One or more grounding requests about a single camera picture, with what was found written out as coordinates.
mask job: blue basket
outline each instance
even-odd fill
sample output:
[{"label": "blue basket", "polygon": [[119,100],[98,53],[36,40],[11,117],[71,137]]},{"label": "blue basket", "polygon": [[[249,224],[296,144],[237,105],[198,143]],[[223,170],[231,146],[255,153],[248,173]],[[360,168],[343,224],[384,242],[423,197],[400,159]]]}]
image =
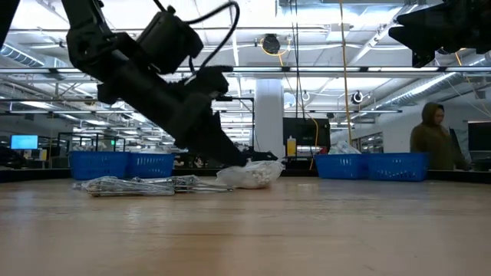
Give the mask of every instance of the blue basket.
[{"label": "blue basket", "polygon": [[173,154],[131,153],[128,172],[130,177],[170,177],[174,167]]},{"label": "blue basket", "polygon": [[90,180],[102,176],[123,178],[129,156],[129,153],[118,152],[71,152],[71,177],[75,180]]},{"label": "blue basket", "polygon": [[368,155],[370,180],[424,181],[428,170],[425,153],[377,153]]},{"label": "blue basket", "polygon": [[315,164],[323,179],[366,179],[368,174],[364,154],[317,155]]}]

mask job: wooden table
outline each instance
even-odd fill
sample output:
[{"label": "wooden table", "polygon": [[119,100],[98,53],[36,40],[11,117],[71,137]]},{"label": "wooden table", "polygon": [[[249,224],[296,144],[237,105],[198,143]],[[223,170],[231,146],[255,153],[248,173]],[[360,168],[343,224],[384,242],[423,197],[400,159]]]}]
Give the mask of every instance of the wooden table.
[{"label": "wooden table", "polygon": [[491,275],[491,186],[280,179],[91,198],[0,184],[1,276]]}]

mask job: blue screen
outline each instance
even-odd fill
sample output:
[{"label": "blue screen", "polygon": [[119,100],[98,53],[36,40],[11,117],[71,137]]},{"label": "blue screen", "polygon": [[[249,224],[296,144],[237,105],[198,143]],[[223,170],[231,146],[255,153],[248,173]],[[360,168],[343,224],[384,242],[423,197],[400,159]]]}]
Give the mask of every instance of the blue screen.
[{"label": "blue screen", "polygon": [[13,150],[36,150],[38,148],[38,136],[12,135],[10,148]]}]

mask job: white plastic bag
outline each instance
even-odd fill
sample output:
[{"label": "white plastic bag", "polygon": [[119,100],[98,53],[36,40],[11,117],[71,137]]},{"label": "white plastic bag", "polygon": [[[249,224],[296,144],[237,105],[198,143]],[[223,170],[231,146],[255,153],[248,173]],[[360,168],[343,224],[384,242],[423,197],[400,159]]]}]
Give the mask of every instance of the white plastic bag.
[{"label": "white plastic bag", "polygon": [[346,141],[340,141],[331,147],[329,154],[361,154],[358,149],[350,146]]},{"label": "white plastic bag", "polygon": [[256,161],[245,167],[222,169],[216,174],[216,180],[234,188],[263,189],[277,180],[282,170],[283,165],[278,161]]}]

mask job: person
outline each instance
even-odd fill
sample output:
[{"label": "person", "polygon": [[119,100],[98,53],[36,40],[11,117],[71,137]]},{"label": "person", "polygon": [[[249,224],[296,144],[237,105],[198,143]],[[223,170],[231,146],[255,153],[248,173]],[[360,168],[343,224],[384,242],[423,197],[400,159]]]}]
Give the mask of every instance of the person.
[{"label": "person", "polygon": [[468,170],[462,153],[453,145],[449,132],[441,125],[445,117],[443,105],[427,103],[422,112],[423,122],[413,128],[410,138],[412,153],[429,153],[429,169]]}]

